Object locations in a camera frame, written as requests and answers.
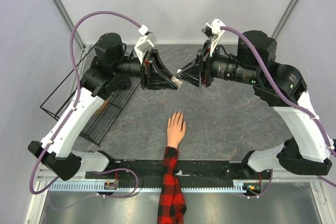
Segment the nail polish bottle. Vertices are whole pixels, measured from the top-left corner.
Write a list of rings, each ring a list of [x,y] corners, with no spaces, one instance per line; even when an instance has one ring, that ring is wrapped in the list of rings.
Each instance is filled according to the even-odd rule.
[[[180,90],[181,89],[181,86],[183,84],[183,81],[180,80],[180,79],[177,79],[176,76],[173,76],[171,78],[172,82],[177,86],[177,89]]]

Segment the red plaid sleeve forearm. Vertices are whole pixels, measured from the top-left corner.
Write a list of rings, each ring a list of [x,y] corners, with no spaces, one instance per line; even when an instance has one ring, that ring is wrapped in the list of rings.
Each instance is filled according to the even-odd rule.
[[[159,197],[157,223],[184,223],[187,211],[181,185],[176,176],[178,150],[166,147],[163,159],[163,180]]]

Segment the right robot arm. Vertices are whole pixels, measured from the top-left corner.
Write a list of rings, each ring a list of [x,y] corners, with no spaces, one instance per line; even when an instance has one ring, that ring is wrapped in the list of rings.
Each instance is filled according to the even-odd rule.
[[[248,152],[240,166],[245,178],[267,169],[327,175],[335,140],[322,129],[302,74],[291,65],[276,62],[277,42],[264,32],[250,30],[237,35],[234,56],[222,55],[223,46],[209,35],[196,58],[177,72],[177,78],[196,87],[209,87],[216,78],[251,85],[254,94],[284,120],[292,137],[279,146]]]

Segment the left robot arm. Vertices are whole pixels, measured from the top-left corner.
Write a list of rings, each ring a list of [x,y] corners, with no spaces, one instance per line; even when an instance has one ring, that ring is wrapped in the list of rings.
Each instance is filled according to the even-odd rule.
[[[83,153],[72,149],[77,137],[94,113],[131,78],[139,78],[144,90],[178,90],[174,75],[164,66],[157,38],[147,32],[139,38],[130,56],[121,36],[102,35],[94,46],[95,56],[80,80],[80,89],[57,121],[41,140],[32,141],[28,150],[62,180],[77,173],[97,172],[111,178],[115,165],[101,152]]]

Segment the mannequin hand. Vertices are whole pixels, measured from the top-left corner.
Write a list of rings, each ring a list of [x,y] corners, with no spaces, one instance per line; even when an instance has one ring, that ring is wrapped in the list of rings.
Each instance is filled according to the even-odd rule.
[[[177,149],[186,133],[186,122],[181,111],[174,112],[167,123],[167,146]]]

